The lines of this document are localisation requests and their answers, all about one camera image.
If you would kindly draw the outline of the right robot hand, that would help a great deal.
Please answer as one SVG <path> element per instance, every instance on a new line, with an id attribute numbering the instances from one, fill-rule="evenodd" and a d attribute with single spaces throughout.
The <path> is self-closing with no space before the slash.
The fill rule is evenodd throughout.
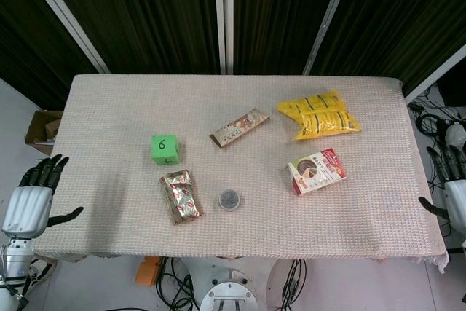
<path id="1" fill-rule="evenodd" d="M 424 197 L 418 200 L 425 210 L 465 235 L 465 154 L 453 145 L 442 146 L 439 152 L 430 146 L 426 150 L 441 181 L 446 208 L 436 207 Z"/>

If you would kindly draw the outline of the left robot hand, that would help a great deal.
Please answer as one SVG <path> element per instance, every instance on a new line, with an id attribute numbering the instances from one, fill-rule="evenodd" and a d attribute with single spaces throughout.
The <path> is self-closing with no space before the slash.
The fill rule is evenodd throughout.
<path id="1" fill-rule="evenodd" d="M 32 240 L 46 228 L 77 218 L 84 208 L 51 216 L 50 210 L 61 173 L 69 161 L 61 154 L 41 160 L 25 172 L 14 189 L 7 206 L 1 230 L 8 238 Z"/>

